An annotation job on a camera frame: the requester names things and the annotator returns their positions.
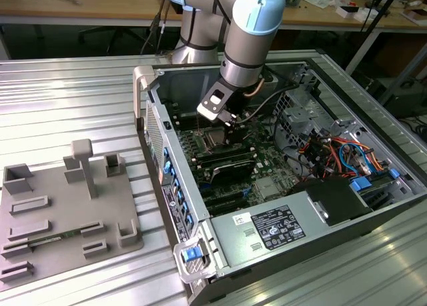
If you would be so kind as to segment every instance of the blue latch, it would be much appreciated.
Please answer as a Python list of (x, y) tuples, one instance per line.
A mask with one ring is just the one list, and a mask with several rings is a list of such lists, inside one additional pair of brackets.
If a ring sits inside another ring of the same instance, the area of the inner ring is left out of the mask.
[(372, 184), (366, 177), (358, 177), (358, 178), (353, 179), (350, 186), (355, 191), (361, 191), (362, 189), (371, 187)]
[(194, 261), (196, 259), (202, 258), (203, 253), (201, 252), (200, 247), (196, 246), (185, 250), (182, 253), (182, 257), (184, 257), (184, 261), (188, 263), (189, 261)]
[(182, 191), (178, 191), (178, 203), (181, 205), (183, 200), (184, 195), (182, 194)]
[(164, 172), (165, 174), (170, 173), (170, 171), (171, 171), (171, 166), (172, 166), (171, 162), (170, 162), (170, 161), (167, 161), (167, 162), (165, 163), (165, 167), (163, 167), (163, 172)]
[(191, 215), (187, 215), (187, 221), (190, 225), (193, 225), (193, 218), (191, 217)]
[(396, 179), (396, 178), (398, 178), (398, 177), (400, 176), (400, 173), (397, 171), (397, 169), (395, 169), (395, 168), (391, 168), (391, 170), (390, 170), (390, 175), (391, 175), (394, 179)]

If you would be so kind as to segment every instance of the power cable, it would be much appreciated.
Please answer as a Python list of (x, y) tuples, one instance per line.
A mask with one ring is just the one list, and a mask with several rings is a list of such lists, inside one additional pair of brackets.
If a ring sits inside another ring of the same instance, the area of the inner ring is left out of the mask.
[(369, 20), (369, 16), (371, 15), (371, 11), (372, 11), (372, 8), (374, 7), (374, 1), (372, 1), (371, 2), (371, 7), (369, 7), (369, 12), (368, 12), (368, 16), (366, 16), (366, 19), (365, 19), (365, 22), (363, 23), (363, 26), (362, 26), (362, 28), (360, 29), (360, 32), (363, 32), (363, 29), (365, 28), (365, 25), (366, 25), (366, 23), (368, 22), (368, 20)]
[(249, 121), (252, 117), (254, 117), (255, 115), (256, 115), (256, 113), (258, 112), (258, 111), (260, 111), (260, 109), (266, 104), (266, 103), (268, 103), (268, 101), (270, 100), (270, 99), (272, 99), (274, 96), (277, 96), (277, 95), (279, 95), (279, 94), (281, 94), (281, 93), (284, 93), (285, 91), (290, 91), (291, 89), (295, 89), (295, 88), (298, 88), (300, 85), (299, 84), (297, 84), (297, 83), (293, 83), (293, 84), (291, 84), (291, 85), (288, 85), (288, 86), (285, 86), (285, 87), (283, 87), (283, 88), (281, 88), (281, 89), (279, 89), (278, 91), (276, 91), (276, 92), (274, 92), (274, 93), (272, 93), (268, 98), (266, 98), (266, 100), (265, 101), (263, 101), (262, 103), (261, 103), (261, 105), (260, 106), (258, 106), (258, 108), (251, 114), (251, 115), (249, 115), (248, 117), (246, 117), (245, 119), (242, 119), (241, 121), (236, 121), (236, 124), (242, 124), (242, 123), (245, 123), (245, 122), (247, 122), (247, 121)]
[(159, 27), (160, 19), (161, 19), (161, 12), (163, 11), (164, 5), (165, 5), (165, 0), (161, 0), (159, 11), (157, 12), (156, 16), (153, 18), (153, 21), (151, 22), (151, 25), (149, 27), (149, 34), (148, 34), (147, 39), (144, 41), (144, 44), (142, 45), (141, 51), (139, 52), (140, 55), (143, 55), (144, 49), (147, 46), (151, 36), (153, 35), (153, 33), (155, 31), (157, 31), (157, 28)]
[(171, 7), (171, 1), (167, 1), (167, 6), (166, 6), (166, 12), (165, 12), (165, 18), (163, 19), (163, 23), (161, 24), (161, 30), (160, 30), (160, 36), (159, 36), (159, 42), (157, 43), (157, 48), (155, 49), (155, 53), (157, 54), (157, 52), (159, 51), (160, 48), (160, 42), (161, 42), (161, 38), (163, 37), (163, 33), (165, 31), (165, 27), (166, 27), (166, 21), (167, 21), (167, 14), (169, 13), (169, 8)]
[(224, 16), (224, 18), (226, 19), (227, 23), (229, 25), (231, 25), (232, 21), (227, 16), (226, 10), (224, 9), (224, 7), (222, 7), (222, 4), (221, 4), (220, 0), (214, 0), (214, 1), (216, 2), (216, 5), (220, 8), (220, 11), (221, 11), (222, 15)]

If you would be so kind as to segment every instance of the blue release latch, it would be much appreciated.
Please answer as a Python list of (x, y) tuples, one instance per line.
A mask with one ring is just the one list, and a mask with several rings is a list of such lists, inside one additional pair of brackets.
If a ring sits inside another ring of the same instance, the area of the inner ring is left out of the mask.
[(396, 179), (396, 178), (398, 178), (398, 177), (400, 176), (400, 173), (397, 171), (397, 169), (396, 169), (396, 168), (391, 168), (391, 170), (390, 170), (390, 175), (391, 175), (394, 179)]
[(168, 174), (168, 173), (170, 173), (170, 171), (171, 171), (171, 161), (167, 161), (166, 163), (165, 163), (165, 167), (163, 167), (163, 172), (165, 173), (165, 174)]
[(196, 259), (202, 258), (203, 253), (201, 252), (200, 247), (196, 246), (185, 250), (182, 253), (182, 256), (184, 257), (184, 261), (188, 263), (189, 261), (194, 261)]
[(372, 184), (366, 177), (358, 177), (358, 178), (353, 179), (350, 186), (355, 191), (361, 191), (362, 189), (371, 187)]

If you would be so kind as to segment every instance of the orange wire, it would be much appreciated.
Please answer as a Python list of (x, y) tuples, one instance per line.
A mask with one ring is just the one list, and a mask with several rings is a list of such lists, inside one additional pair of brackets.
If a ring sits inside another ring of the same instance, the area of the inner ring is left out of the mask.
[(330, 147), (330, 149), (331, 149), (331, 153), (332, 153), (332, 155), (333, 155), (333, 156), (334, 156), (334, 158), (335, 158), (335, 162), (336, 162), (336, 164), (338, 165), (338, 171), (339, 171), (340, 173), (342, 173), (342, 166), (341, 166), (341, 162), (340, 162), (340, 160), (338, 159), (338, 156), (336, 155), (335, 150), (334, 150), (334, 148), (332, 147), (332, 144), (331, 144), (331, 143), (329, 143), (329, 147)]
[[(369, 149), (369, 147), (368, 147), (368, 146), (363, 145), (363, 144), (359, 143), (358, 141), (347, 141), (346, 139), (343, 139), (343, 138), (340, 138), (340, 137), (332, 138), (332, 140), (333, 140), (333, 141), (337, 141), (337, 142), (339, 142), (339, 143), (341, 143), (341, 144), (345, 144), (345, 143), (353, 143), (353, 144), (356, 144), (357, 146), (361, 146), (361, 147), (363, 147), (363, 148), (365, 148), (365, 149)], [(379, 164), (378, 160), (375, 158), (375, 155), (374, 155), (373, 153), (371, 153), (371, 155), (372, 155), (372, 164), (373, 164), (373, 165), (375, 166), (375, 168), (377, 168), (378, 170), (383, 171), (383, 170), (384, 170), (384, 168), (382, 168), (382, 167), (381, 167), (381, 165)]]

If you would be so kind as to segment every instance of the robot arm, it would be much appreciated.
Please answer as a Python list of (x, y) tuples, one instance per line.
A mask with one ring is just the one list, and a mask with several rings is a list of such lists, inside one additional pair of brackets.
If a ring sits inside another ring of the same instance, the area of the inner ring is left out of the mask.
[[(171, 0), (221, 15), (215, 0)], [(197, 112), (210, 121), (233, 125), (243, 94), (260, 78), (270, 45), (282, 22), (285, 0), (220, 0), (231, 17), (220, 78), (207, 92)]]

